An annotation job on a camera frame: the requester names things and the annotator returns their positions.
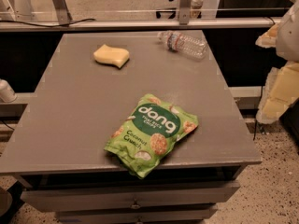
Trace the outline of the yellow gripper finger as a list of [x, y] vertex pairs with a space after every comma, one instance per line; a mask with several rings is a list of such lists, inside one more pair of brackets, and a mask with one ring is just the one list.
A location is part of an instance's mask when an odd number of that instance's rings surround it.
[[287, 62], [282, 68], [273, 67], [266, 79], [256, 119], [271, 124], [299, 99], [299, 63]]
[[255, 44], [261, 48], [274, 48], [276, 46], [276, 40], [278, 35], [278, 25], [274, 24], [265, 33], [260, 35]]

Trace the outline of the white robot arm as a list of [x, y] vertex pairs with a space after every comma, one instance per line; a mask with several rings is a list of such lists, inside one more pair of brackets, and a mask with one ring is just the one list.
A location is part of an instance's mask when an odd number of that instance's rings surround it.
[[258, 105], [257, 121], [271, 124], [299, 99], [299, 1], [280, 23], [258, 37], [256, 45], [275, 48], [277, 56], [287, 61], [282, 68], [271, 68]]

